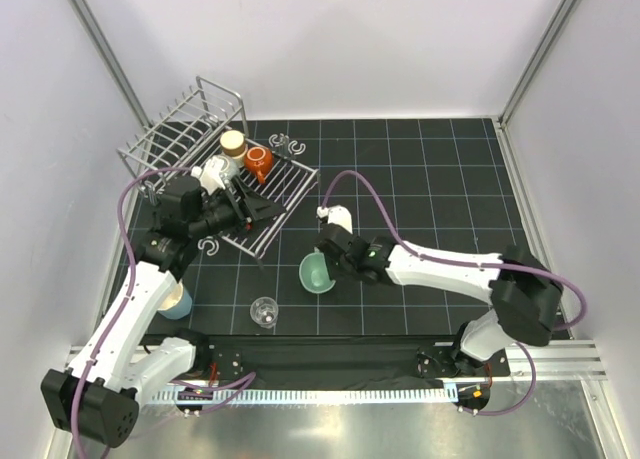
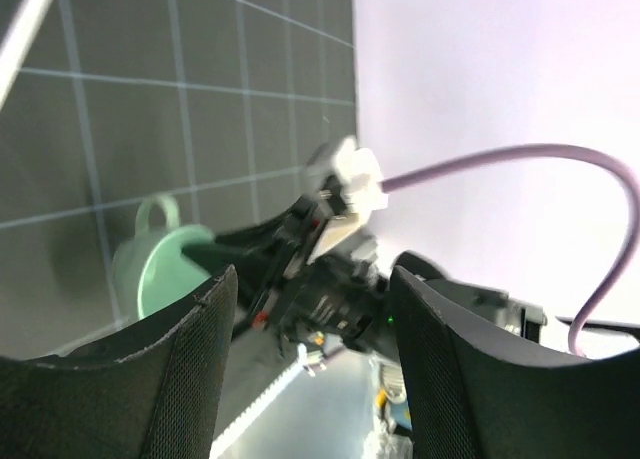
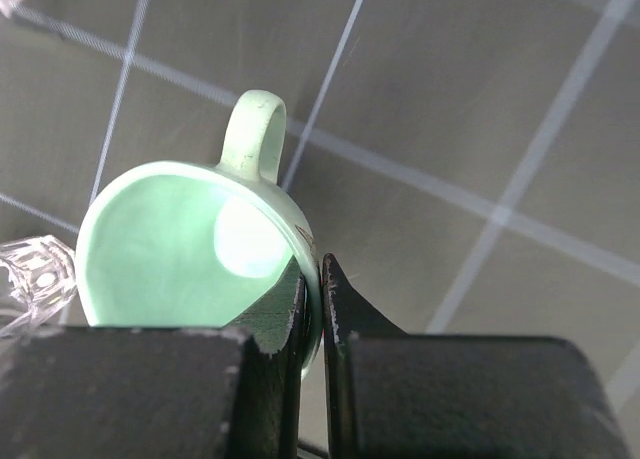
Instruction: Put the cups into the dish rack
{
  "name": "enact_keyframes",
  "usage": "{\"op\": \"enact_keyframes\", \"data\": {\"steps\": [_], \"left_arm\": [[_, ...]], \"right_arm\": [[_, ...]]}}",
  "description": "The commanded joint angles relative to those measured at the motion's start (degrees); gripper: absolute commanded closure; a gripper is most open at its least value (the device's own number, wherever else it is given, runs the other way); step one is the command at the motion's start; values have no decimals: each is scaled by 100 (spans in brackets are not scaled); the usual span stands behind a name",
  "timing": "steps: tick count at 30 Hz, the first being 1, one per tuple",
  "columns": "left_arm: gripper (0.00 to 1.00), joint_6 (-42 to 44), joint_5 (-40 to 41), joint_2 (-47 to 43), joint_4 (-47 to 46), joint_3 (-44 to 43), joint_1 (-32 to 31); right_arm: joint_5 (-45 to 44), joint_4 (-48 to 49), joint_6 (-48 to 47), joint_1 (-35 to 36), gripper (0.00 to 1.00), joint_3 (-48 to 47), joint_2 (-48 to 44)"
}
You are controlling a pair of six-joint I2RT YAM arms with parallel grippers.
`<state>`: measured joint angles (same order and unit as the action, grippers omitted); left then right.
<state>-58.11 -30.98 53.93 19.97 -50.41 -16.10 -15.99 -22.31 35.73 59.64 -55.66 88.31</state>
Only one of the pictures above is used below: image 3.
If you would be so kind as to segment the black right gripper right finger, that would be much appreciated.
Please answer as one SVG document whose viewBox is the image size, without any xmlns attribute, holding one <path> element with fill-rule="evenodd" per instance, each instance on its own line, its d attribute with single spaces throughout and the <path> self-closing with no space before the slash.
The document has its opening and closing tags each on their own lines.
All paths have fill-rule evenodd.
<svg viewBox="0 0 640 459">
<path fill-rule="evenodd" d="M 627 458 L 586 355 L 554 336 L 409 334 L 322 261 L 333 458 Z"/>
</svg>

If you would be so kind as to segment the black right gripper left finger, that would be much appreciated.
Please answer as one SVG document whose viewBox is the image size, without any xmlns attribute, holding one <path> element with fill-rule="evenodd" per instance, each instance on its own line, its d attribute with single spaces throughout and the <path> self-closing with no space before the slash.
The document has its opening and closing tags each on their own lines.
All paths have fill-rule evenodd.
<svg viewBox="0 0 640 459">
<path fill-rule="evenodd" d="M 5 458 L 293 458 L 305 282 L 222 328 L 42 326 L 1 354 Z"/>
</svg>

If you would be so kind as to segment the small clear glass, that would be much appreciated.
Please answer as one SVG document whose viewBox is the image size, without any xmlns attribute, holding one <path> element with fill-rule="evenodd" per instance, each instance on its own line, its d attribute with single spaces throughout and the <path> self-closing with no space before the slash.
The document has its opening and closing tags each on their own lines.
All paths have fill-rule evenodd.
<svg viewBox="0 0 640 459">
<path fill-rule="evenodd" d="M 1 244 L 1 338 L 47 322 L 76 296 L 74 251 L 53 235 Z"/>
</svg>

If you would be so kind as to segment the mint green mug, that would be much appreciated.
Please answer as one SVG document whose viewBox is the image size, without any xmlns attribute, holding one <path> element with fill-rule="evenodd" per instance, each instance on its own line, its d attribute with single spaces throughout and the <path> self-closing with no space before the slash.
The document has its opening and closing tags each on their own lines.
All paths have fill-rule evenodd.
<svg viewBox="0 0 640 459">
<path fill-rule="evenodd" d="M 223 327 L 288 268 L 306 283 L 302 365 L 322 335 L 321 277 L 307 218 L 278 186 L 283 100 L 243 93 L 214 166 L 156 161 L 111 181 L 79 229 L 76 283 L 93 327 Z"/>
</svg>

